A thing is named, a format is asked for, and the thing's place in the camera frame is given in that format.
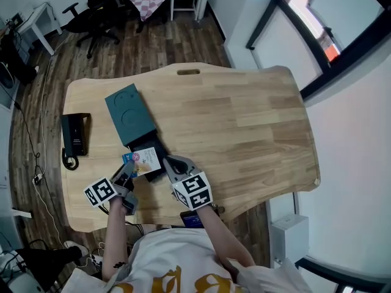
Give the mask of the small colourful card packet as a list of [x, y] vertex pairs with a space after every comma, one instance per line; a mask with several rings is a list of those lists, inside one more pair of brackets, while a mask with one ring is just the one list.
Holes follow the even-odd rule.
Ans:
[[154, 147], [123, 154], [122, 160], [125, 165], [128, 162], [133, 164], [130, 175], [132, 178], [137, 178], [138, 176], [146, 175], [161, 169], [158, 155]]

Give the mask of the black office chair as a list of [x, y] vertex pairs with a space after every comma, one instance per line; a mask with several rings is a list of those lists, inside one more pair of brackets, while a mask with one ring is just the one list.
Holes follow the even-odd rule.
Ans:
[[86, 57], [92, 58], [93, 48], [101, 37], [106, 37], [114, 41], [115, 45], [120, 43], [118, 36], [111, 32], [111, 29], [119, 23], [121, 8], [117, 0], [87, 0], [87, 8], [78, 12], [74, 3], [62, 11], [63, 14], [70, 12], [73, 18], [65, 25], [65, 29], [74, 34], [85, 33], [76, 45], [90, 40]]

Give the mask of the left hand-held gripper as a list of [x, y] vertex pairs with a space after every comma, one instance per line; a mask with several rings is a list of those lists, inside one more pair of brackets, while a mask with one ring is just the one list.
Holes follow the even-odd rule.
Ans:
[[133, 193], [132, 178], [134, 177], [134, 161], [128, 161], [110, 179], [100, 178], [87, 186], [83, 193], [93, 208], [99, 208], [107, 215], [109, 211], [104, 204], [114, 197], [122, 199], [122, 205], [126, 208], [127, 215], [135, 215], [138, 199]]

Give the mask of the black window frame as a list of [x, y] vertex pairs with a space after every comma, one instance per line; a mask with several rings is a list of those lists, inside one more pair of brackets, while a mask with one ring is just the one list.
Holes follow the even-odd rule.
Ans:
[[286, 0], [270, 0], [266, 10], [257, 23], [246, 48], [254, 50], [254, 44], [266, 27], [276, 8], [279, 8], [291, 21], [305, 44], [309, 47], [322, 74], [300, 90], [303, 100], [328, 89], [336, 81], [377, 50], [387, 37], [391, 37], [391, 0], [375, 0], [384, 9], [335, 59], [329, 60], [321, 45], [311, 35], [299, 16], [288, 6]]

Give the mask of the white box unit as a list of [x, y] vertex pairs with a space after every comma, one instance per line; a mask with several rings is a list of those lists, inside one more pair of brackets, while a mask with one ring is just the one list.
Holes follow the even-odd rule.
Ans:
[[309, 252], [309, 218], [291, 214], [270, 226], [272, 258], [296, 263]]

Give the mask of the person's right forearm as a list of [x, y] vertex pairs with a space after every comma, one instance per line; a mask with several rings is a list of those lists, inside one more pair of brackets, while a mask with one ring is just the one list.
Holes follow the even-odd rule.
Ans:
[[253, 257], [244, 245], [227, 228], [219, 216], [209, 205], [196, 210], [199, 219], [213, 244], [214, 250], [221, 264], [230, 272], [236, 272], [230, 260], [235, 260], [243, 267], [255, 265]]

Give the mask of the white printed t-shirt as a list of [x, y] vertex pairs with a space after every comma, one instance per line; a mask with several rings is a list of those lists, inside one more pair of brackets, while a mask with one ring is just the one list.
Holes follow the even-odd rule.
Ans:
[[289, 260], [276, 269], [229, 262], [236, 279], [218, 262], [203, 229], [161, 230], [137, 241], [109, 281], [76, 269], [62, 293], [312, 293]]

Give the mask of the teal sliding gift box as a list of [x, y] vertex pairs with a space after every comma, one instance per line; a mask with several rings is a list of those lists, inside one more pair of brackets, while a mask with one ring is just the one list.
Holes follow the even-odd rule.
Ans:
[[167, 155], [158, 130], [144, 99], [136, 86], [131, 84], [105, 98], [115, 129], [126, 153], [154, 147], [161, 169], [145, 175], [148, 182], [160, 179], [166, 169], [163, 158]]

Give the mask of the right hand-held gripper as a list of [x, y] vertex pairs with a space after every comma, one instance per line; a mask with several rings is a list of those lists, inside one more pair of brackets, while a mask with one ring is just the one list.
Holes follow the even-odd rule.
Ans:
[[206, 174], [195, 168], [192, 160], [168, 155], [163, 159], [163, 165], [171, 181], [173, 195], [181, 204], [190, 211], [212, 204], [213, 196]]

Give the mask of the black desk telephone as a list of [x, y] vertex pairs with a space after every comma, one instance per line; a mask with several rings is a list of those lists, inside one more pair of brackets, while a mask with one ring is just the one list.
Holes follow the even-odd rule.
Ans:
[[89, 113], [63, 114], [61, 116], [62, 147], [61, 159], [63, 166], [70, 171], [79, 167], [79, 156], [88, 154], [88, 138], [85, 124], [90, 121]]

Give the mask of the person's left forearm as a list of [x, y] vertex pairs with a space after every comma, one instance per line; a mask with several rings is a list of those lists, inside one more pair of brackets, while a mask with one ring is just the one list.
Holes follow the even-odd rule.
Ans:
[[128, 262], [126, 235], [126, 208], [121, 197], [109, 201], [109, 216], [106, 229], [103, 266], [101, 270], [103, 281], [109, 281], [116, 273], [119, 265]]

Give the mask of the white desk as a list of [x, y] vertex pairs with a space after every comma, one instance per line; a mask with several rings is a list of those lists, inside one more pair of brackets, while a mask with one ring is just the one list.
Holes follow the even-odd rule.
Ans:
[[40, 41], [40, 43], [46, 49], [46, 51], [49, 53], [49, 55], [53, 56], [55, 55], [55, 50], [51, 47], [51, 45], [49, 44], [49, 42], [47, 41], [43, 32], [41, 31], [41, 29], [37, 24], [39, 19], [44, 14], [47, 14], [52, 27], [55, 28], [57, 33], [59, 35], [62, 35], [63, 30], [54, 14], [53, 7], [48, 2], [44, 2], [43, 4], [36, 7], [34, 11], [31, 13], [31, 15], [28, 17], [28, 19], [23, 21], [23, 23], [18, 27], [16, 31], [22, 36], [23, 40], [28, 45], [29, 49], [35, 49], [31, 37], [31, 35], [34, 34], [35, 37]]

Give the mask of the person's black trouser leg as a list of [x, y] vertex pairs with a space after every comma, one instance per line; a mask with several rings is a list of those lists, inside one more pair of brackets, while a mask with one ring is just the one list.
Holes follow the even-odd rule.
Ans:
[[83, 257], [82, 251], [76, 246], [60, 250], [22, 248], [16, 252], [45, 292], [53, 286], [68, 263]]

